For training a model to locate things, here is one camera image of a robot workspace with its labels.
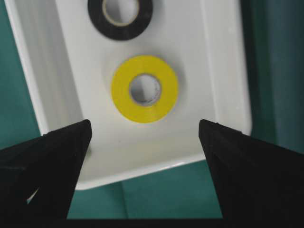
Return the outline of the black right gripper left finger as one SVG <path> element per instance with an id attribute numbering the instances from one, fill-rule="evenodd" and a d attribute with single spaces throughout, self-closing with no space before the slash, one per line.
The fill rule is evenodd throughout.
<path id="1" fill-rule="evenodd" d="M 66 220 L 91 138 L 86 119 L 1 149 L 1 227 Z"/>

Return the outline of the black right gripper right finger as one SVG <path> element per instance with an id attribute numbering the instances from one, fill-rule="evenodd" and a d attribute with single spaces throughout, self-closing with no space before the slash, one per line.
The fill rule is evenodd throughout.
<path id="1" fill-rule="evenodd" d="M 226 223 L 240 228 L 304 225 L 304 156 L 208 120 L 199 139 Z"/>

